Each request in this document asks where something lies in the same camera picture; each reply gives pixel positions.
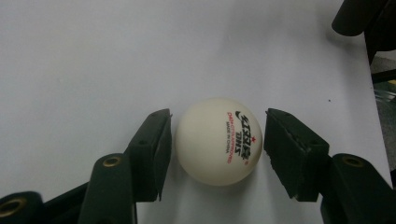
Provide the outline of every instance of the white ping pong ball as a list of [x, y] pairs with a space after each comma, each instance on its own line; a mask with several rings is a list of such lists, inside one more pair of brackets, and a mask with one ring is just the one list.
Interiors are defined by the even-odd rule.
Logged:
[[248, 176], [262, 154], [262, 130], [235, 100], [212, 98], [191, 106], [175, 136], [177, 158], [194, 179], [227, 186]]

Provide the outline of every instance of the white surface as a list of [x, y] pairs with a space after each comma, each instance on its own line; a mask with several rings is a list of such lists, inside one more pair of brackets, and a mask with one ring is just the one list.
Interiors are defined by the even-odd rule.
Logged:
[[396, 61], [396, 50], [392, 51], [379, 51], [376, 53], [377, 57], [387, 58]]
[[[362, 36], [331, 22], [342, 1], [114, 0], [0, 3], [0, 195], [45, 201], [89, 180], [146, 116], [169, 107], [173, 131], [193, 103], [234, 98], [265, 127], [286, 110], [389, 182]], [[321, 223], [263, 153], [242, 183], [203, 186], [175, 158], [163, 201], [140, 223]]]
[[259, 122], [248, 108], [229, 98], [192, 105], [180, 118], [174, 139], [181, 167], [211, 186], [241, 181], [262, 154]]

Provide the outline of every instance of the screw hole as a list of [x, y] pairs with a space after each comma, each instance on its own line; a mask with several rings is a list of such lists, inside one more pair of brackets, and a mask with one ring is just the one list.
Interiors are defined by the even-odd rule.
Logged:
[[20, 211], [26, 205], [26, 199], [20, 197], [11, 199], [0, 205], [0, 217], [9, 217]]
[[364, 163], [354, 157], [345, 156], [343, 157], [343, 162], [347, 165], [354, 166], [354, 167], [363, 167]]
[[121, 158], [120, 157], [110, 157], [110, 158], [105, 159], [103, 161], [103, 165], [105, 167], [113, 167], [113, 166], [116, 166], [116, 165], [118, 165], [120, 163], [121, 163]]

